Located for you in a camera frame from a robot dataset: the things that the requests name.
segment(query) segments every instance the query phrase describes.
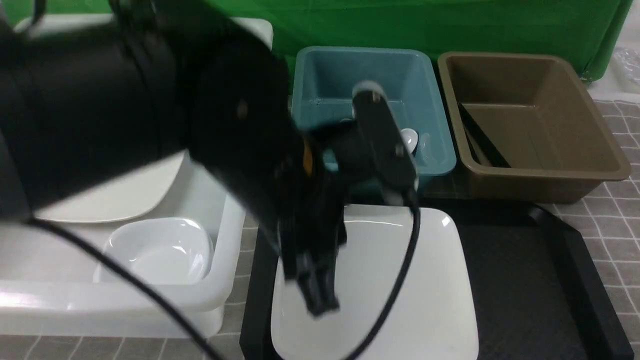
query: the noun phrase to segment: blue plastic bin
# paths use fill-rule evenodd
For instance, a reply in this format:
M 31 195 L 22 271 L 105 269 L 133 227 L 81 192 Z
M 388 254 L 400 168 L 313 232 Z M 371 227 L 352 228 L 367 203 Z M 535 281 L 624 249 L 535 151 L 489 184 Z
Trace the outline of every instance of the blue plastic bin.
M 302 129 L 352 118 L 353 87 L 379 83 L 400 129 L 418 132 L 419 188 L 456 166 L 456 153 L 429 58 L 414 50 L 308 47 L 298 53 L 291 111 Z M 325 156 L 328 168 L 335 158 Z

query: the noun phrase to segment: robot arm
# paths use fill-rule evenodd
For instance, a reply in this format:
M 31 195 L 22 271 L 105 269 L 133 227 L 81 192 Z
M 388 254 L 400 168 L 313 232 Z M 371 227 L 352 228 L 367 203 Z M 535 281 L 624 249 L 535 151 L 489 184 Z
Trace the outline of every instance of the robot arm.
M 0 28 L 0 218 L 28 219 L 186 149 L 258 220 L 309 311 L 337 309 L 349 187 L 375 177 L 405 194 L 415 181 L 381 92 L 355 95 L 357 124 L 303 133 L 286 64 L 260 40 L 201 0 L 126 3 L 79 31 Z M 339 173 L 325 170 L 325 148 Z

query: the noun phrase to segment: grid pattern surface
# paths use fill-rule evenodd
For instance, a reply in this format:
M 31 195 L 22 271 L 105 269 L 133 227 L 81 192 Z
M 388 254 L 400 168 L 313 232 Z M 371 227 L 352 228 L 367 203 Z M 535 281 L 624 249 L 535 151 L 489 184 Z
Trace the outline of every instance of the grid pattern surface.
M 640 107 L 623 101 L 596 101 L 632 164 L 631 176 L 605 183 L 572 205 L 543 205 L 579 230 L 631 341 L 640 354 Z M 466 178 L 456 170 L 439 177 L 424 195 L 466 197 Z M 238 340 L 257 224 L 244 225 L 234 288 L 220 333 L 209 341 L 229 360 L 242 360 Z M 206 360 L 189 340 L 0 336 L 0 360 Z

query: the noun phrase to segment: white square plate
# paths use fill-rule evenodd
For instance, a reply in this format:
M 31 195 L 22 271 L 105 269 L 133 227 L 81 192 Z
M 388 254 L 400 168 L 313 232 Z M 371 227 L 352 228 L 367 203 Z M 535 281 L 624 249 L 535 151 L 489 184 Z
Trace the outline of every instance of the white square plate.
M 70 31 L 92 24 L 103 24 L 113 18 L 111 14 L 46 15 L 31 36 Z M 16 31 L 25 29 L 31 19 L 20 21 Z M 234 18 L 269 48 L 273 42 L 273 28 L 266 20 Z M 153 210 L 171 188 L 180 170 L 184 153 L 181 152 L 129 174 L 78 193 L 37 212 L 43 220 L 70 223 L 101 223 L 123 221 L 140 217 Z
M 404 258 L 412 217 L 406 208 L 351 205 L 335 290 L 340 311 L 315 320 L 278 264 L 271 339 L 287 360 L 342 359 L 369 332 Z M 422 209 L 417 248 L 404 286 L 363 360 L 476 360 L 476 313 L 458 230 L 440 210 Z

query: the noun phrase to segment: green backdrop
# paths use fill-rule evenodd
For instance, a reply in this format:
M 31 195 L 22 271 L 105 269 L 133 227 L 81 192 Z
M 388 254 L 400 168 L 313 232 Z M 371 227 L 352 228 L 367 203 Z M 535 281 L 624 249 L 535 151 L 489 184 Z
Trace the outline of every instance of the green backdrop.
M 233 16 L 267 19 L 292 67 L 310 45 L 396 47 L 433 60 L 445 51 L 558 55 L 599 79 L 632 0 L 210 0 Z M 13 23 L 30 0 L 4 0 Z M 107 0 L 49 0 L 49 13 L 108 12 Z

